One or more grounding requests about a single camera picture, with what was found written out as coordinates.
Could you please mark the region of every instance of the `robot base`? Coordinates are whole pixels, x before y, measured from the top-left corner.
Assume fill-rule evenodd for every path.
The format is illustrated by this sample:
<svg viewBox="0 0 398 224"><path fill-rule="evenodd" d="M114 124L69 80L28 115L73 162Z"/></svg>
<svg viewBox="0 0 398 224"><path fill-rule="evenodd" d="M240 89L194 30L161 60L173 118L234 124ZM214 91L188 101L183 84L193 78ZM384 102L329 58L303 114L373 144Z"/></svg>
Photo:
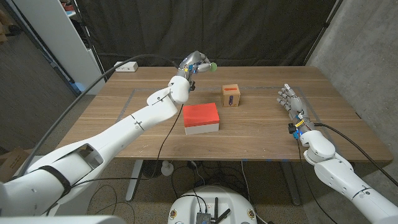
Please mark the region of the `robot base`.
<svg viewBox="0 0 398 224"><path fill-rule="evenodd" d="M221 224L227 223L242 223L242 224L255 224L257 223L256 214L253 206L242 195L235 191L222 187L219 185L207 185L197 187L195 192L199 197L202 197L207 204L207 214L211 215L211 219L215 217L215 198L218 198L218 217L221 216L227 209L231 211L227 216L220 221ZM184 195L195 195L191 190ZM205 204L200 198L196 197L180 197L177 199L169 213L168 224L187 224L187 223L200 223L197 220L197 215L200 212L198 199L201 206L202 214L205 215Z"/></svg>

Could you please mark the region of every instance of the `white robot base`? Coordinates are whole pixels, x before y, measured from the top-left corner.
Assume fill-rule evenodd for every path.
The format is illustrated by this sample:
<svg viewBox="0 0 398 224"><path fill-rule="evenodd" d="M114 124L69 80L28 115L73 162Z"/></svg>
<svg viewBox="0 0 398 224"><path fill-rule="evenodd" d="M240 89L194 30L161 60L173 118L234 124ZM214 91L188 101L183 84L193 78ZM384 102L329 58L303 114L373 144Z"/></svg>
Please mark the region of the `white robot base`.
<svg viewBox="0 0 398 224"><path fill-rule="evenodd" d="M169 213L168 224L187 224L187 223L257 223L256 213L250 202L237 192L219 185L206 185L195 188L177 199Z"/></svg>

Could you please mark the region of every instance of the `wooden table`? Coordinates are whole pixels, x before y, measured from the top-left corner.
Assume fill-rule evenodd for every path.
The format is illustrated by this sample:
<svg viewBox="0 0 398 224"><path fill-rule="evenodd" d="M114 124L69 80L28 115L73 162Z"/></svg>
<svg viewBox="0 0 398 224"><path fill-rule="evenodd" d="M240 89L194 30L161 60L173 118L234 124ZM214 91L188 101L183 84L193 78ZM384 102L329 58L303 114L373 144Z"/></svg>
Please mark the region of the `wooden table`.
<svg viewBox="0 0 398 224"><path fill-rule="evenodd" d="M115 72L58 145L94 136L146 106L146 99L165 88L173 67L141 67L137 72ZM313 122L328 124L359 144L375 160L389 162L392 154L355 110L315 67L219 67L195 75L196 90L186 105L215 102L220 130L185 135L183 114L166 140L160 159L298 161L295 139L289 134L289 116L277 103L277 92L288 83L307 103ZM221 85L237 83L241 99L236 108L221 106ZM175 121L158 124L136 139L118 157L156 159L160 145ZM337 151L351 162L367 159L339 135L318 128Z"/></svg>

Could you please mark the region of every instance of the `green ball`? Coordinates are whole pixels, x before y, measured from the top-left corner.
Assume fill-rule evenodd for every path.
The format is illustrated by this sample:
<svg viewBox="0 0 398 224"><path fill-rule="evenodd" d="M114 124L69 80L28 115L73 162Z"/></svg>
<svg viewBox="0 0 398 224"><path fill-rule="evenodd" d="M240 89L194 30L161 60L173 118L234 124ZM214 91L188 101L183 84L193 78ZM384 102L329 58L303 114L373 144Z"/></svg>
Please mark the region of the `green ball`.
<svg viewBox="0 0 398 224"><path fill-rule="evenodd" d="M210 71L215 72L217 70L217 64L214 62L211 62L210 65L211 65Z"/></svg>

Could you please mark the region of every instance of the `blue connector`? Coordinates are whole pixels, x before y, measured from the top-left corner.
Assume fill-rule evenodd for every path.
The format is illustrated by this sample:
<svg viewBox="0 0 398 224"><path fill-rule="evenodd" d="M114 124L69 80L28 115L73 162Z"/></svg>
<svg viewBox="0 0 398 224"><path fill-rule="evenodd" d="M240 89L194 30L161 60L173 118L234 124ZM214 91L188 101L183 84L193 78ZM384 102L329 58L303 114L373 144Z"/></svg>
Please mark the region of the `blue connector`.
<svg viewBox="0 0 398 224"><path fill-rule="evenodd" d="M298 134L297 132L294 132L294 133L293 133L293 138L294 138L294 139L299 139L299 134Z"/></svg>

